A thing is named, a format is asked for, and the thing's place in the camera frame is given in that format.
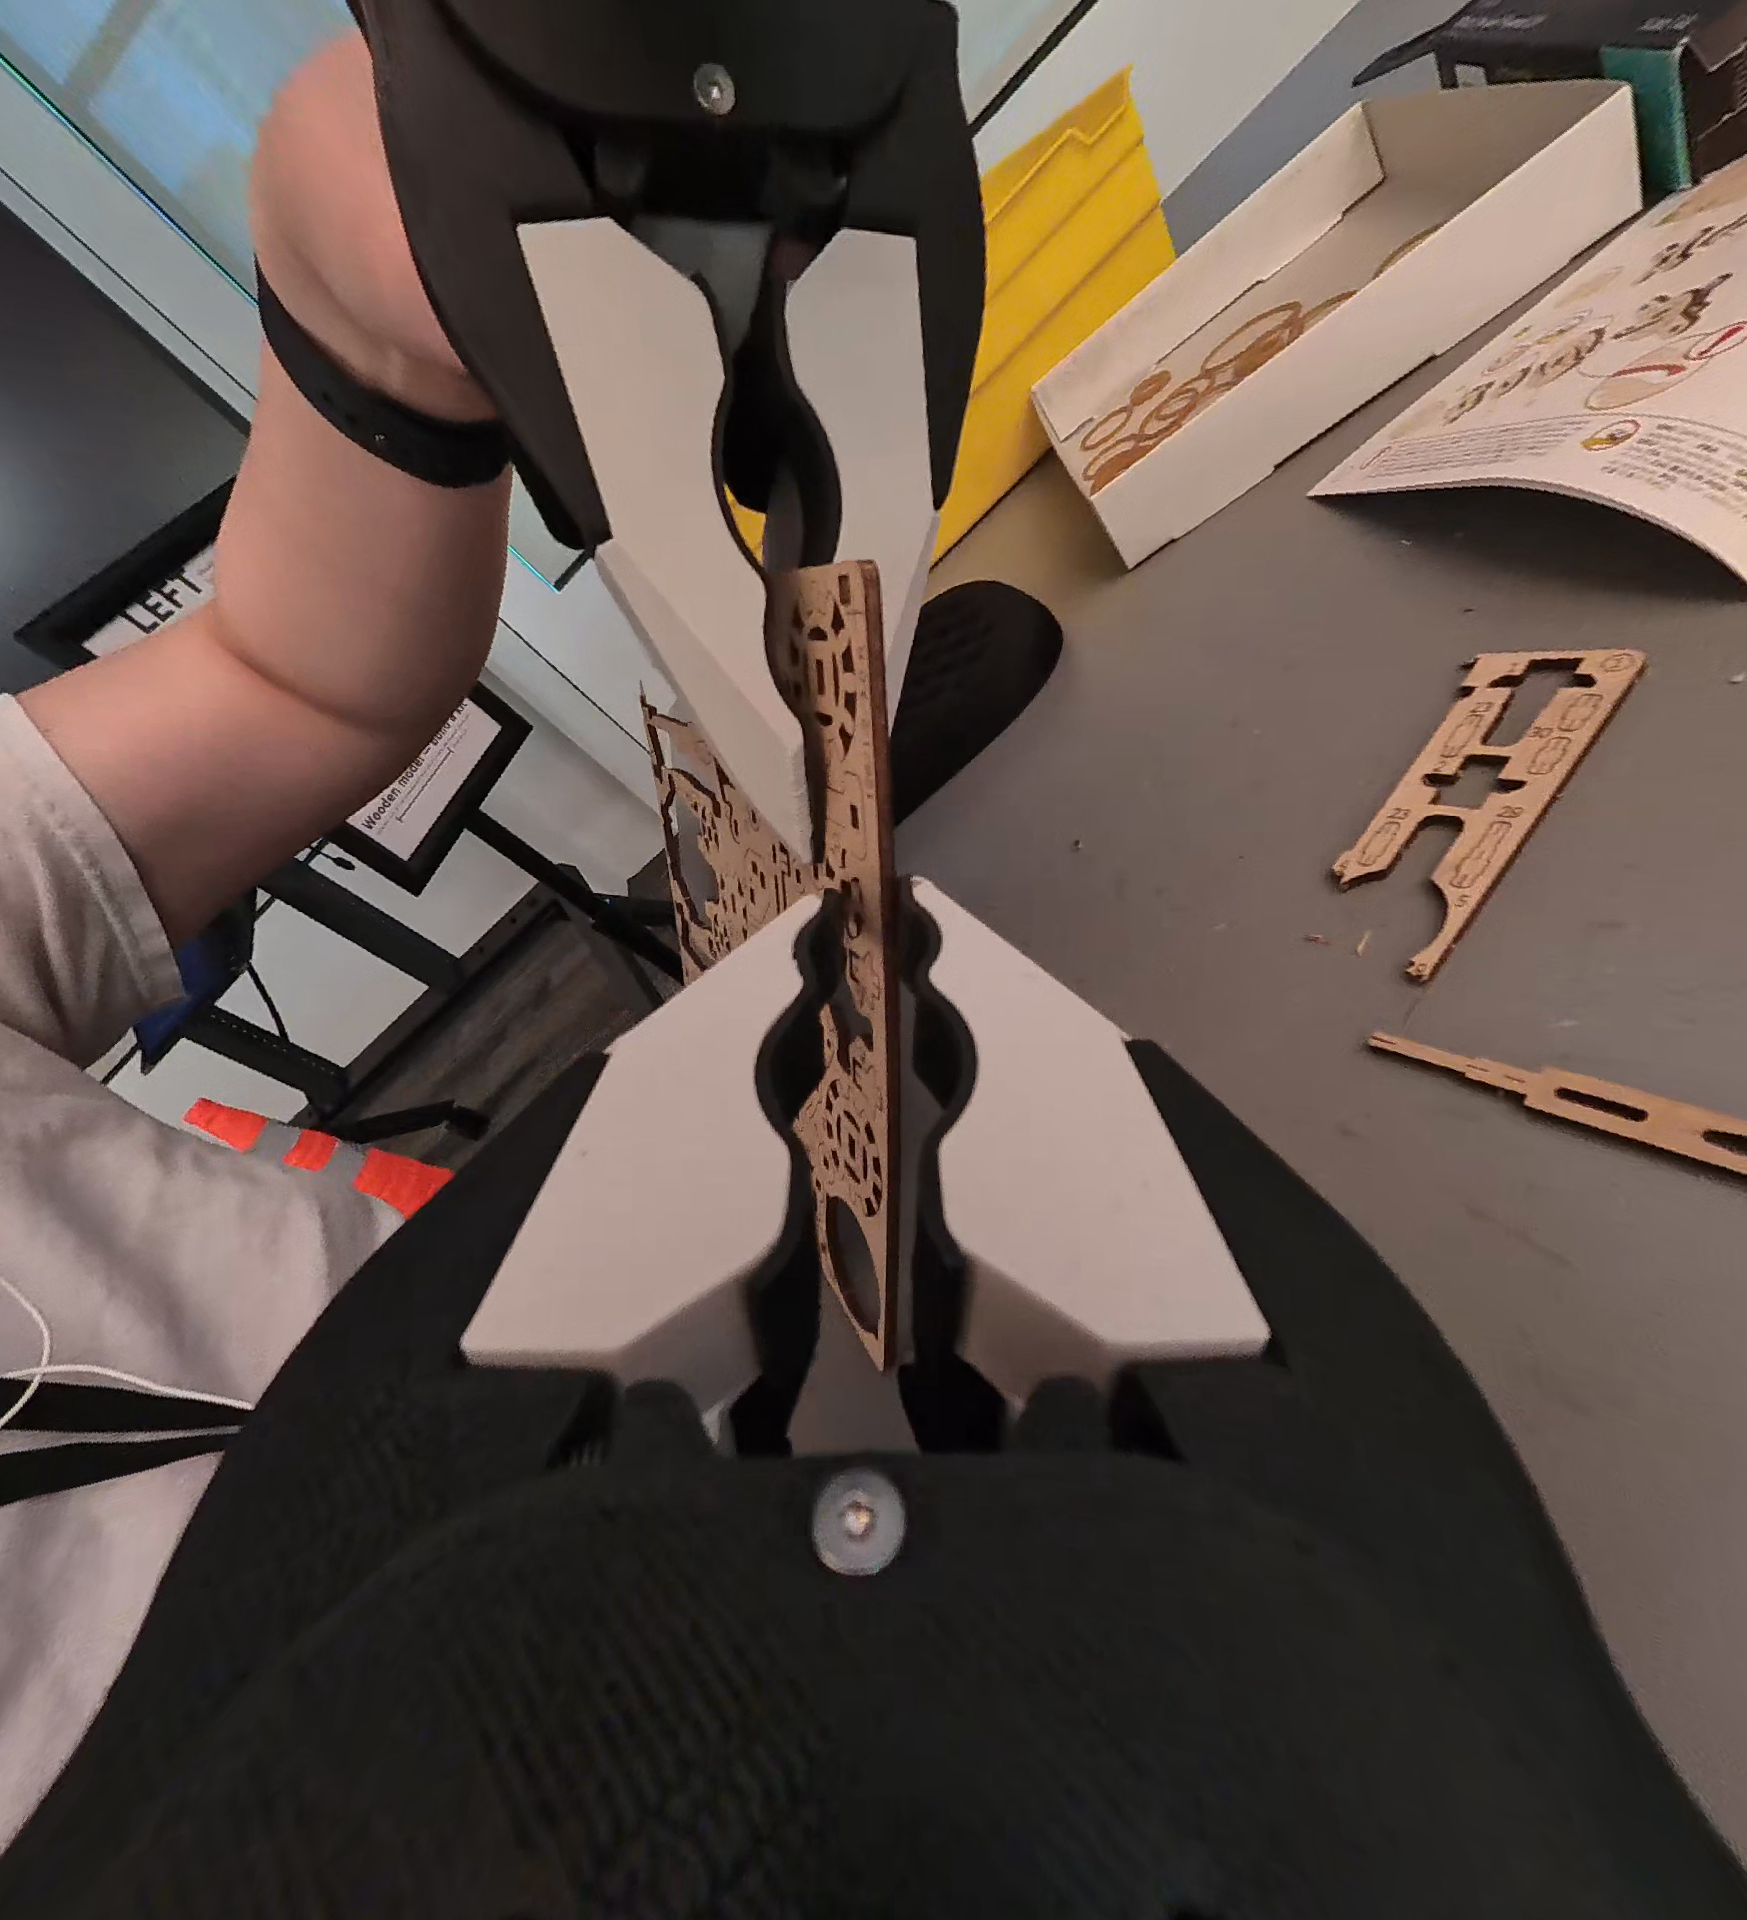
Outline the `person's left hand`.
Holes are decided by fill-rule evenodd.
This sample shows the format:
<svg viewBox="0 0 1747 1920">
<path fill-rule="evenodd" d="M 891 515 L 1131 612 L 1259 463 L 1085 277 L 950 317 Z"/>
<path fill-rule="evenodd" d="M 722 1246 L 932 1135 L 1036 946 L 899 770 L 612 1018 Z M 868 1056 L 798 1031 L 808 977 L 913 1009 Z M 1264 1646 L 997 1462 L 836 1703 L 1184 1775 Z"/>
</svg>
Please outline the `person's left hand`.
<svg viewBox="0 0 1747 1920">
<path fill-rule="evenodd" d="M 417 271 L 359 28 L 310 53 L 275 94 L 261 119 L 250 201 L 264 279 L 337 363 L 427 417 L 496 418 Z"/>
</svg>

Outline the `orange traffic cone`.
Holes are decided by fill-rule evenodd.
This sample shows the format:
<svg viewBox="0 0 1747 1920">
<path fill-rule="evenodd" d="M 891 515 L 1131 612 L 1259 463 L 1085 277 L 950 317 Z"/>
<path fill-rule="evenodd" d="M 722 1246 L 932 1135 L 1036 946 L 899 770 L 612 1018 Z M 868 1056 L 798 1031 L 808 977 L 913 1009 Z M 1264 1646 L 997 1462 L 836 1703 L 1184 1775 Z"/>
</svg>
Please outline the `orange traffic cone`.
<svg viewBox="0 0 1747 1920">
<path fill-rule="evenodd" d="M 209 1098 L 194 1101 L 184 1125 L 261 1162 L 302 1173 L 332 1188 L 357 1190 L 389 1220 L 409 1220 L 454 1178 L 449 1168 L 375 1143 L 337 1138 L 320 1129 Z"/>
</svg>

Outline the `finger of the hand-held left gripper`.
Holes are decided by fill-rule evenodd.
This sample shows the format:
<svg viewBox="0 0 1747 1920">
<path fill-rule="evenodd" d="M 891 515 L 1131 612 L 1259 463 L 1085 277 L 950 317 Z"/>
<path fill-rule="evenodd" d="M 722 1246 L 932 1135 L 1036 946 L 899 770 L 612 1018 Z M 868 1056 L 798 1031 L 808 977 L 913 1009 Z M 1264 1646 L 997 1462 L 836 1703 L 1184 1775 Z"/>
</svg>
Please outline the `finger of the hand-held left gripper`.
<svg viewBox="0 0 1747 1920">
<path fill-rule="evenodd" d="M 940 521 L 917 244 L 839 229 L 790 286 L 786 317 L 796 388 L 837 474 L 827 558 L 878 564 L 885 635 L 910 638 Z"/>
<path fill-rule="evenodd" d="M 610 219 L 517 237 L 608 519 L 599 570 L 754 811 L 811 857 L 803 730 L 767 662 L 763 578 L 717 486 L 715 306 Z"/>
</svg>

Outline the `small wooden numbered parts frame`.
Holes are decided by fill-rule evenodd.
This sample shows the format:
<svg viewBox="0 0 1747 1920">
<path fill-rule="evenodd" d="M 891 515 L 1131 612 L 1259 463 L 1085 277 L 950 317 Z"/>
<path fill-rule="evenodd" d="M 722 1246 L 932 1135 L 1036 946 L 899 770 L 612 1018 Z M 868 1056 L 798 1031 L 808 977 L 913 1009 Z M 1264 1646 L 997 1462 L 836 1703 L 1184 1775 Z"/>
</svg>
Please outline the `small wooden numbered parts frame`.
<svg viewBox="0 0 1747 1920">
<path fill-rule="evenodd" d="M 1542 670 L 1563 671 L 1565 684 L 1500 741 L 1516 687 Z M 1435 977 L 1644 670 L 1646 654 L 1628 646 L 1483 651 L 1465 663 L 1430 742 L 1332 863 L 1347 892 L 1388 876 L 1428 825 L 1454 827 L 1430 876 L 1440 929 L 1406 964 L 1410 979 Z"/>
</svg>

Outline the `white cardboard box tray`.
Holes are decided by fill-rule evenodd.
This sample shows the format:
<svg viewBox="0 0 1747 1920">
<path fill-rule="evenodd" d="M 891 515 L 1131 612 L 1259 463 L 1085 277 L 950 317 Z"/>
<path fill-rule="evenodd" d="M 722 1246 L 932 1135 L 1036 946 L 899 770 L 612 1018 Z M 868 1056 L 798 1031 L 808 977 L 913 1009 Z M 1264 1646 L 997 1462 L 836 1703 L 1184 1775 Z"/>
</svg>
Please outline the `white cardboard box tray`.
<svg viewBox="0 0 1747 1920">
<path fill-rule="evenodd" d="M 1642 205 L 1628 84 L 1570 79 L 1345 108 L 1033 390 L 1135 566 L 1556 275 Z M 1354 298 L 1090 497 L 1085 428 L 1252 315 Z"/>
</svg>

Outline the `pile of tan rubber bands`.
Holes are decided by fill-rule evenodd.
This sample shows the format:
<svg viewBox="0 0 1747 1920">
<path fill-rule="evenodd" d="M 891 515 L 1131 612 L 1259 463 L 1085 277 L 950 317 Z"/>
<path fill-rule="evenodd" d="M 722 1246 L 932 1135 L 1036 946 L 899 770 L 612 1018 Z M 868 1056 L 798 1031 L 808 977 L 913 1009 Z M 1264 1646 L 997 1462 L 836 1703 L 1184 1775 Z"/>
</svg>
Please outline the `pile of tan rubber bands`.
<svg viewBox="0 0 1747 1920">
<path fill-rule="evenodd" d="M 1193 370 L 1175 371 L 1173 366 L 1162 363 L 1142 375 L 1119 405 L 1085 428 L 1079 441 L 1084 455 L 1079 479 L 1085 492 L 1090 497 L 1101 492 L 1352 298 L 1354 289 L 1345 289 L 1310 307 L 1295 299 L 1282 301 L 1233 327 Z"/>
</svg>

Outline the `black wristband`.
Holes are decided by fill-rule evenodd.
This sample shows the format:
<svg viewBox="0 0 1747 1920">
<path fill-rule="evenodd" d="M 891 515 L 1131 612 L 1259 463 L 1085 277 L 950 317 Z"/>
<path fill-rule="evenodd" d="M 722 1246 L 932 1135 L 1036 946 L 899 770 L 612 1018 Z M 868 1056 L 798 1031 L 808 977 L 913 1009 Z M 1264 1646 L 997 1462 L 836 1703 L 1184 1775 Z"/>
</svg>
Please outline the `black wristband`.
<svg viewBox="0 0 1747 1920">
<path fill-rule="evenodd" d="M 476 489 L 503 479 L 513 442 L 415 288 L 364 298 L 289 259 L 258 268 L 264 344 L 312 411 L 412 480 Z"/>
</svg>

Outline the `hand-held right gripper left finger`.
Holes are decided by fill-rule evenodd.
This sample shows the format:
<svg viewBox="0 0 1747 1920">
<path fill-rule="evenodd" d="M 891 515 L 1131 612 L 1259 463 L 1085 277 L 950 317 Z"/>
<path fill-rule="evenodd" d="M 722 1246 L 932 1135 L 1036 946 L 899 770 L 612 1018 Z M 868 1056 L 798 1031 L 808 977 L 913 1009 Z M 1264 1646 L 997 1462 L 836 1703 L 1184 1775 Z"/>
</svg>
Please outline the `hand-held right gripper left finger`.
<svg viewBox="0 0 1747 1920">
<path fill-rule="evenodd" d="M 464 1332 L 470 1363 L 670 1380 L 701 1412 L 762 1375 L 744 1284 L 787 1225 L 794 1153 L 759 1058 L 819 908 L 798 899 L 608 1048 Z"/>
</svg>

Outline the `white instruction booklet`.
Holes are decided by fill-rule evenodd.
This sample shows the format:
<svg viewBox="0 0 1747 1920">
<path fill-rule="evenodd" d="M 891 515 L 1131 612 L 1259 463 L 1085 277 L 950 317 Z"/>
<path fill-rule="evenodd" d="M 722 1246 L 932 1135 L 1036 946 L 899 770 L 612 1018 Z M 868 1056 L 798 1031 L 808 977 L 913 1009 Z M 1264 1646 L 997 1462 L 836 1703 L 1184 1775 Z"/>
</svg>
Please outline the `white instruction booklet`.
<svg viewBox="0 0 1747 1920">
<path fill-rule="evenodd" d="M 1310 494 L 1438 486 L 1599 501 L 1747 584 L 1747 156 L 1642 213 Z"/>
</svg>

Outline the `large wooden model parts sheet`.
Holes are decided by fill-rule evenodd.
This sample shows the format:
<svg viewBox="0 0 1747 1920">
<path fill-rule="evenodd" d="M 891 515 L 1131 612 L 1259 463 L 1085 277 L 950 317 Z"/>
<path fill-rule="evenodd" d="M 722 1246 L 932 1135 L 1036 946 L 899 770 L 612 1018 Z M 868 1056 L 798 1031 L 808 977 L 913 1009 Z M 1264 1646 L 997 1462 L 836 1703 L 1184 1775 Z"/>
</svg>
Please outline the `large wooden model parts sheet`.
<svg viewBox="0 0 1747 1920">
<path fill-rule="evenodd" d="M 822 1272 L 869 1360 L 899 1349 L 899 972 L 885 632 L 873 564 L 774 571 L 767 657 L 808 751 L 827 906 L 822 1078 L 796 1130 L 814 1176 Z"/>
</svg>

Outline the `white t-shirt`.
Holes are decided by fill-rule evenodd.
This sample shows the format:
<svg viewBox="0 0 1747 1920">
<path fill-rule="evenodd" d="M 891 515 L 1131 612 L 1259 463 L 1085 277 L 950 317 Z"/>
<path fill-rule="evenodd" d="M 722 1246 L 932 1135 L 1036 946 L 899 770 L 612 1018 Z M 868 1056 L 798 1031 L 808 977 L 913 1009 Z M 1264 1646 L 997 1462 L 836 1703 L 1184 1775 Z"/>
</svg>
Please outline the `white t-shirt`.
<svg viewBox="0 0 1747 1920">
<path fill-rule="evenodd" d="M 0 694 L 0 1379 L 41 1352 L 255 1402 L 398 1209 L 320 1168 L 168 1126 L 90 1065 L 180 995 L 113 827 Z M 0 1508 L 0 1851 L 118 1674 L 214 1462 Z"/>
</svg>

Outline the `blue fabric item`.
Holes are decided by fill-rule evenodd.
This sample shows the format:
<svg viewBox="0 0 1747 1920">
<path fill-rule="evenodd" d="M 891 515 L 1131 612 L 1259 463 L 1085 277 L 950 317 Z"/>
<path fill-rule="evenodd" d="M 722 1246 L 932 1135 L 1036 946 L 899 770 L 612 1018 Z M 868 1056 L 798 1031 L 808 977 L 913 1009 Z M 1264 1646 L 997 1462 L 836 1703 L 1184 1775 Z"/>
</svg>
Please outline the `blue fabric item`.
<svg viewBox="0 0 1747 1920">
<path fill-rule="evenodd" d="M 177 997 L 135 1022 L 141 1071 L 149 1072 L 185 1036 L 189 1024 L 209 1012 L 253 962 L 258 893 L 225 908 L 197 937 L 173 949 L 180 972 Z"/>
</svg>

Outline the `black metal stand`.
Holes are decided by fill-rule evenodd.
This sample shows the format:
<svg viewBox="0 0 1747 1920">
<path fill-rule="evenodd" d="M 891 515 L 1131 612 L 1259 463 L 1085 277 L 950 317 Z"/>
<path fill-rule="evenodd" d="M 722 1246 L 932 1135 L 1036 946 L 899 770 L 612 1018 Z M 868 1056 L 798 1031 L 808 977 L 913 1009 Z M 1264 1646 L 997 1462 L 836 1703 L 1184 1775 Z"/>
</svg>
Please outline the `black metal stand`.
<svg viewBox="0 0 1747 1920">
<path fill-rule="evenodd" d="M 503 825 L 465 823 L 451 857 L 510 869 L 513 899 L 476 901 L 462 946 L 419 927 L 409 899 L 346 835 L 258 892 L 244 955 L 217 995 L 169 1034 L 292 1096 L 302 1121 L 357 1143 L 439 1141 L 457 1162 L 513 1117 L 555 1069 L 641 1020 L 680 979 L 665 899 L 594 885 Z"/>
</svg>

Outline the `slim slotted wooden strip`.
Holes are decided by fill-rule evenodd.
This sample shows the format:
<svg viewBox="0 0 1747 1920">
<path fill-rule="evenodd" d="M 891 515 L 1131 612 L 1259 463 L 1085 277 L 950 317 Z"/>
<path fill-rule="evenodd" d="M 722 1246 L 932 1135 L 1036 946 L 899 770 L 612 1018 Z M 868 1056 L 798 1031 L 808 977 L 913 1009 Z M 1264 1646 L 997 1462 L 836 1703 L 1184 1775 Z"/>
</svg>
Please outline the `slim slotted wooden strip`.
<svg viewBox="0 0 1747 1920">
<path fill-rule="evenodd" d="M 1520 1069 L 1383 1029 L 1371 1031 L 1366 1046 L 1516 1096 L 1533 1115 L 1575 1123 L 1747 1178 L 1747 1119 L 1744 1117 L 1721 1115 L 1566 1069 Z"/>
</svg>

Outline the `black mesh pad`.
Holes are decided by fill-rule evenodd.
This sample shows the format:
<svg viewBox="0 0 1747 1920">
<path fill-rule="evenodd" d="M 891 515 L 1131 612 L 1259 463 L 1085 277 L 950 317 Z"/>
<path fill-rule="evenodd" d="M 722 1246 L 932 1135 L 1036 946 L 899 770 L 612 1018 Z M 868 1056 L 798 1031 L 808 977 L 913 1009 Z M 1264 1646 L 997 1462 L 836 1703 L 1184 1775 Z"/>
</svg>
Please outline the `black mesh pad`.
<svg viewBox="0 0 1747 1920">
<path fill-rule="evenodd" d="M 924 603 L 890 729 L 896 825 L 1026 709 L 1060 646 L 1053 612 L 1003 582 L 967 582 Z"/>
</svg>

